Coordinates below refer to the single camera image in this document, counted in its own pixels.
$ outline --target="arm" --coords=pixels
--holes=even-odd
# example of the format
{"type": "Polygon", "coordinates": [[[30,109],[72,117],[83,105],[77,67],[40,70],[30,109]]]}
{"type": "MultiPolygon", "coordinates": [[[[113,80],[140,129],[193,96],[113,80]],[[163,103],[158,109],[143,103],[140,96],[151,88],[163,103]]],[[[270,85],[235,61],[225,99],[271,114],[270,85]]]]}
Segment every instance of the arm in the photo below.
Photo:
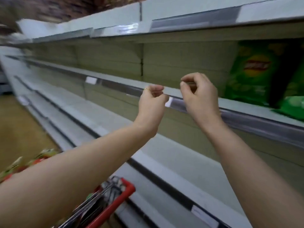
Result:
{"type": "Polygon", "coordinates": [[[145,89],[135,122],[32,166],[0,185],[0,227],[51,227],[157,133],[168,96],[145,89]]]}
{"type": "Polygon", "coordinates": [[[180,88],[188,112],[213,144],[252,226],[304,227],[304,199],[222,121],[217,89],[210,80],[188,74],[180,88]],[[184,81],[195,81],[197,88],[184,81]]]}

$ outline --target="hand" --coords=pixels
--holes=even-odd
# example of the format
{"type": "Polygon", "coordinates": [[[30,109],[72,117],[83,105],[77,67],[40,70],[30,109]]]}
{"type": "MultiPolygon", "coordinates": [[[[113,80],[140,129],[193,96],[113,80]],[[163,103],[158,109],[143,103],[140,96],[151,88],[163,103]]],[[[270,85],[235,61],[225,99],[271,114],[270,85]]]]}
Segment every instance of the hand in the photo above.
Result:
{"type": "Polygon", "coordinates": [[[165,103],[169,100],[163,89],[161,85],[150,85],[143,90],[139,100],[138,115],[134,121],[136,126],[142,127],[152,137],[157,133],[165,113],[165,103]]]}
{"type": "Polygon", "coordinates": [[[201,73],[190,73],[181,80],[180,91],[187,111],[198,126],[205,131],[209,126],[222,122],[217,88],[207,76],[201,73]],[[195,82],[196,85],[188,85],[185,82],[195,82]]]}

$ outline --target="green chip bag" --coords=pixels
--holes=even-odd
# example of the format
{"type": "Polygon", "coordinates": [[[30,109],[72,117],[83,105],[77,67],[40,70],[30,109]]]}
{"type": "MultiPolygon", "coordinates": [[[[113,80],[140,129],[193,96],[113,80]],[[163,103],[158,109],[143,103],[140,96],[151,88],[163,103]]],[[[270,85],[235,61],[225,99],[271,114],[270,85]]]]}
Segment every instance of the green chip bag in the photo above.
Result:
{"type": "Polygon", "coordinates": [[[240,42],[225,97],[268,106],[272,77],[280,67],[286,46],[286,43],[274,41],[240,42]]]}
{"type": "Polygon", "coordinates": [[[304,58],[287,86],[281,108],[275,112],[304,121],[304,58]]]}

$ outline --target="floor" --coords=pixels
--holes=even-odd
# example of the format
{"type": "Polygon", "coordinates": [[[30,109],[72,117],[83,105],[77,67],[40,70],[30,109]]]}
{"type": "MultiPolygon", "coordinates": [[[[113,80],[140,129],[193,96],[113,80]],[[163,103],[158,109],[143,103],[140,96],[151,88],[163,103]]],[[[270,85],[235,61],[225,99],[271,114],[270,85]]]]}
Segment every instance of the floor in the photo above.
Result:
{"type": "Polygon", "coordinates": [[[58,149],[14,95],[0,96],[0,141],[0,172],[18,157],[26,163],[43,149],[58,149]]]}

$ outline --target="wire basket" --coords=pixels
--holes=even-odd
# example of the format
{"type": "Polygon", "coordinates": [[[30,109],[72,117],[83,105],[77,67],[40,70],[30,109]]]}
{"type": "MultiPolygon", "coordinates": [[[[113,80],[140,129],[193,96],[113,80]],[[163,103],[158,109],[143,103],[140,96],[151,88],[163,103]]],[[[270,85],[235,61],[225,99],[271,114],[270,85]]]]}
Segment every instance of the wire basket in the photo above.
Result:
{"type": "Polygon", "coordinates": [[[134,192],[132,183],[114,176],[97,187],[95,193],[58,228],[98,228],[134,192]]]}

